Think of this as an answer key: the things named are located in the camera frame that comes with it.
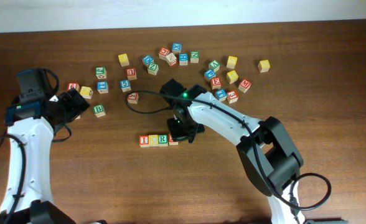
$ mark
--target white wall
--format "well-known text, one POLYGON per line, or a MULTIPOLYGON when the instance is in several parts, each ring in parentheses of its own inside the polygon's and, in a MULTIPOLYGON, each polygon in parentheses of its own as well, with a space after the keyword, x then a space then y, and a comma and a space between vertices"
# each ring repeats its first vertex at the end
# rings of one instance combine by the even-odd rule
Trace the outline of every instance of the white wall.
POLYGON ((0 32, 366 19, 366 0, 0 0, 0 32))

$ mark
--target wooden toy block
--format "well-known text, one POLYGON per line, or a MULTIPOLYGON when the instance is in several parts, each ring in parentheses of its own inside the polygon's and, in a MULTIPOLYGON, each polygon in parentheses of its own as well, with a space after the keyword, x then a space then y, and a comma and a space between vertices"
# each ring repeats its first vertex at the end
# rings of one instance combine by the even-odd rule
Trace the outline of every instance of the wooden toy block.
POLYGON ((170 146, 177 146, 179 144, 179 142, 173 141, 171 134, 168 134, 168 143, 170 146))
POLYGON ((259 72, 267 72, 270 69, 269 60, 262 60, 258 64, 259 72))
POLYGON ((79 92, 82 97, 84 97, 85 99, 91 99, 92 95, 93 95, 93 90, 90 87, 87 86, 83 86, 81 88, 81 91, 79 92))
POLYGON ((208 82, 210 82, 210 79, 215 77, 216 73, 214 71, 212 71, 211 69, 208 69, 205 73, 204 73, 204 78, 205 80, 207 80, 208 82))
POLYGON ((226 67, 234 69, 236 64, 237 64, 237 58, 233 56, 228 56, 226 67))
POLYGON ((208 68, 214 72, 217 72, 220 69, 220 64, 216 60, 213 60, 209 63, 208 68))
POLYGON ((145 56, 145 57, 143 58, 143 64, 144 64, 146 67, 148 67, 148 65, 149 65, 150 63, 154 63, 154 59, 153 59, 153 57, 152 57, 152 56, 150 56, 150 55, 145 56))
POLYGON ((126 69, 126 76, 128 77, 128 80, 138 79, 138 77, 136 75, 136 69, 134 69, 134 68, 127 68, 126 69))
POLYGON ((222 82, 220 81, 220 78, 213 77, 210 79, 210 86, 214 89, 220 89, 222 87, 222 82))
POLYGON ((149 135, 148 138, 151 147, 158 146, 158 134, 149 135))
POLYGON ((149 136, 139 136, 140 147, 150 147, 149 136))
POLYGON ((128 95, 128 102, 138 104, 139 101, 139 93, 131 93, 128 95))
POLYGON ((219 101, 225 101, 227 98, 227 94, 226 91, 224 89, 218 90, 215 93, 216 99, 218 99, 219 101))
POLYGON ((120 81, 122 92, 131 91, 131 84, 129 80, 120 81))
POLYGON ((169 66, 173 66, 176 64, 176 56, 173 53, 170 53, 169 55, 166 55, 166 62, 169 66))
POLYGON ((97 91, 99 93, 108 93, 108 84, 106 81, 97 82, 97 91))
POLYGON ((193 51, 190 53, 190 63, 198 63, 200 59, 200 54, 198 51, 193 51))
POLYGON ((166 60, 166 55, 169 55, 169 49, 161 47, 158 53, 159 58, 166 60))
POLYGON ((181 43, 173 43, 172 44, 172 53, 174 55, 180 54, 182 52, 182 44, 181 43))
POLYGON ((234 70, 231 72, 228 72, 226 75, 227 81, 229 82, 229 84, 234 83, 235 81, 238 80, 238 75, 237 72, 235 72, 234 70))
POLYGON ((240 84, 239 84, 239 86, 238 86, 238 89, 245 93, 247 90, 249 90, 249 89, 250 89, 251 84, 252 84, 252 83, 251 83, 250 81, 248 81, 248 80, 246 80, 246 79, 243 79, 243 80, 240 82, 240 84))
POLYGON ((159 67, 156 63, 150 63, 148 65, 147 71, 151 75, 157 75, 158 69, 159 69, 159 67))
POLYGON ((189 56, 187 54, 179 54, 179 65, 188 65, 189 56))
POLYGON ((106 115, 103 105, 96 105, 93 107, 93 112, 95 112, 96 117, 101 117, 106 115))
POLYGON ((79 90, 80 90, 80 87, 79 87, 78 83, 69 83, 69 84, 68 84, 67 91, 68 91, 68 90, 71 90, 72 88, 76 89, 78 92, 79 92, 79 90))
POLYGON ((107 78, 107 71, 105 67, 96 67, 96 76, 98 79, 107 78))
POLYGON ((168 135, 167 134, 160 134, 158 136, 158 146, 168 146, 168 135))
POLYGON ((118 59, 120 60, 121 66, 128 66, 129 65, 129 59, 127 54, 121 54, 118 56, 118 59))
POLYGON ((229 91, 227 93, 227 101, 228 103, 234 103, 238 100, 238 94, 235 90, 229 91))

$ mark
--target wooden table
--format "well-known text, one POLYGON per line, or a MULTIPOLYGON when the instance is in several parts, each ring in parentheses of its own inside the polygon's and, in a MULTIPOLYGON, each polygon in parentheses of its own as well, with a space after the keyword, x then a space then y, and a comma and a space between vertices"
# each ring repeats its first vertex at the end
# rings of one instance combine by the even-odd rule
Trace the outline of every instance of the wooden table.
MULTIPOLYGON (((302 173, 317 172, 333 185, 332 196, 307 218, 342 217, 366 223, 366 21, 294 22, 232 26, 110 29, 0 34, 0 134, 5 109, 19 94, 16 72, 30 67, 53 70, 60 91, 68 82, 90 86, 88 102, 102 103, 107 115, 90 108, 71 123, 72 137, 53 144, 50 176, 54 202, 77 223, 104 218, 110 223, 221 223, 269 220, 266 197, 247 179, 237 151, 207 129, 193 144, 140 148, 141 134, 167 133, 171 111, 141 115, 124 105, 119 81, 126 78, 118 54, 127 53, 138 72, 134 90, 158 91, 171 78, 190 87, 206 86, 204 71, 218 60, 223 88, 227 56, 238 57, 236 71, 253 84, 232 108, 249 116, 280 119, 301 152, 302 173), (198 50, 200 63, 170 68, 158 58, 162 46, 182 42, 198 50), (141 59, 159 64, 149 75, 141 59), (257 63, 271 69, 259 73, 257 63), (105 66, 108 94, 99 94, 95 67, 105 66)), ((165 106, 141 95, 140 110, 165 106)), ((65 131, 57 137, 66 136, 65 131)), ((0 204, 6 189, 9 144, 0 150, 0 204)), ((302 205, 326 190, 317 179, 303 180, 302 205)))

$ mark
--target blue block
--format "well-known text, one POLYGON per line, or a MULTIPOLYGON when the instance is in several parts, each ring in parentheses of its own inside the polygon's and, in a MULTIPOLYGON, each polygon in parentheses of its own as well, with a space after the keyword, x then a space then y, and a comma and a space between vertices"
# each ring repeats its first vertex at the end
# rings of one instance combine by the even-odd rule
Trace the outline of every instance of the blue block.
POLYGON ((179 61, 189 60, 189 56, 187 54, 179 54, 179 61))
POLYGON ((181 43, 173 43, 172 50, 182 50, 182 44, 181 43))
POLYGON ((216 91, 216 95, 218 96, 218 99, 224 98, 227 96, 226 91, 224 89, 216 91))
POLYGON ((146 64, 146 65, 148 65, 148 64, 150 64, 151 62, 153 62, 154 61, 154 59, 150 56, 150 55, 147 55, 147 56, 145 56, 144 58, 143 58, 143 62, 146 64))
POLYGON ((106 81, 97 82, 97 90, 105 90, 105 89, 107 89, 106 81))
POLYGON ((208 69, 206 72, 205 72, 205 76, 208 77, 209 79, 213 78, 216 76, 216 73, 214 71, 212 71, 211 69, 208 69))
POLYGON ((129 83, 129 80, 122 80, 122 81, 120 81, 120 83, 121 83, 121 88, 126 88, 126 87, 131 86, 131 84, 129 83))

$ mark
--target row of blocks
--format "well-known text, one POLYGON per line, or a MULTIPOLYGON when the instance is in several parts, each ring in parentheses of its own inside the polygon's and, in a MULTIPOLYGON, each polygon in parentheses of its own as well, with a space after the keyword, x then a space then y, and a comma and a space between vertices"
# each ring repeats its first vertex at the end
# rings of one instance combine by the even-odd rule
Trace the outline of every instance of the row of blocks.
POLYGON ((150 134, 139 136, 140 147, 176 146, 178 144, 178 142, 173 141, 171 134, 150 134))

